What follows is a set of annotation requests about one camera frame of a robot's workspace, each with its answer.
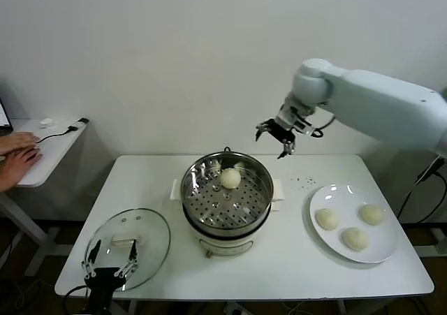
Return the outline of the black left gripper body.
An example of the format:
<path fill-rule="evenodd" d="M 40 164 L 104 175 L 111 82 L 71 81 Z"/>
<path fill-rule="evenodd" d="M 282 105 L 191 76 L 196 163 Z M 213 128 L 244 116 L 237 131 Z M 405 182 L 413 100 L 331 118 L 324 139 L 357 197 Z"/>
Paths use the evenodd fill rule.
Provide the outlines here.
<path fill-rule="evenodd" d="M 111 314 L 113 293 L 125 285 L 122 274 L 116 274 L 119 268 L 96 268 L 85 278 L 85 285 L 90 290 L 84 314 Z"/>

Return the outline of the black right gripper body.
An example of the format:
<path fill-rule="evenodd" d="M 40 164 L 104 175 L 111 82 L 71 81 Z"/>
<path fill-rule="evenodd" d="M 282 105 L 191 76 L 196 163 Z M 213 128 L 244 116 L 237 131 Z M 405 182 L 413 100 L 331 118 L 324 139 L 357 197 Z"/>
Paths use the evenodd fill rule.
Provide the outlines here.
<path fill-rule="evenodd" d="M 295 143 L 295 135 L 291 130 L 286 130 L 274 119 L 267 120 L 268 133 L 280 143 Z"/>

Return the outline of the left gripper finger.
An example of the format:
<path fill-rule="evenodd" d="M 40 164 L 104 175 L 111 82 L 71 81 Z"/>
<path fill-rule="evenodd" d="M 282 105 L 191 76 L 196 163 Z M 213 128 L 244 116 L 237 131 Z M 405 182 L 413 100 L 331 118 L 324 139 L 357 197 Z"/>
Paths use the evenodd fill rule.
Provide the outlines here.
<path fill-rule="evenodd" d="M 134 239 L 126 264 L 118 270 L 116 276 L 119 278 L 129 278 L 138 268 L 137 261 L 137 240 Z"/>
<path fill-rule="evenodd" d="M 95 246 L 87 253 L 88 256 L 81 262 L 82 269 L 85 272 L 85 279 L 95 277 L 94 264 L 101 248 L 101 240 L 98 240 Z"/>

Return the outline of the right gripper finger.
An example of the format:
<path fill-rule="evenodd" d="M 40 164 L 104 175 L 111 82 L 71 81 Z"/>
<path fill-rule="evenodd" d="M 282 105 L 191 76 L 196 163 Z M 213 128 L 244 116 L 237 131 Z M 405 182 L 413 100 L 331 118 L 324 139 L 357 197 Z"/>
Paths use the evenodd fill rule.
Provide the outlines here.
<path fill-rule="evenodd" d="M 278 159 L 282 159 L 288 155 L 291 155 L 295 151 L 295 141 L 294 140 L 286 140 L 282 141 L 283 152 L 277 157 Z"/>
<path fill-rule="evenodd" d="M 271 133 L 275 127 L 275 124 L 276 123 L 273 119 L 268 119 L 258 124 L 256 126 L 255 141 L 258 141 L 263 133 Z"/>

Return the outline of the person's right hand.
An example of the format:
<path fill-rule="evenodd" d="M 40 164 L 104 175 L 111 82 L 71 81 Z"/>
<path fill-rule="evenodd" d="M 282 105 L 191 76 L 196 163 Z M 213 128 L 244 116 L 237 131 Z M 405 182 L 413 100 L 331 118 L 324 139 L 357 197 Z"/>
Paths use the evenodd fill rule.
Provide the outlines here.
<path fill-rule="evenodd" d="M 41 157 L 41 151 L 36 147 L 9 153 L 1 165 L 1 192 L 17 185 Z"/>

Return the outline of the person's left hand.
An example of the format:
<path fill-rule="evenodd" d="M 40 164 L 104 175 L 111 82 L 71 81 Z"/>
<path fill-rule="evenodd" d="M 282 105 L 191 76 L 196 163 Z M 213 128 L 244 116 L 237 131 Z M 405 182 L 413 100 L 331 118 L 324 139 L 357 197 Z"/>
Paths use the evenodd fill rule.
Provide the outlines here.
<path fill-rule="evenodd" d="M 31 132 L 17 132 L 0 137 L 0 155 L 5 156 L 11 152 L 32 148 L 40 140 Z"/>

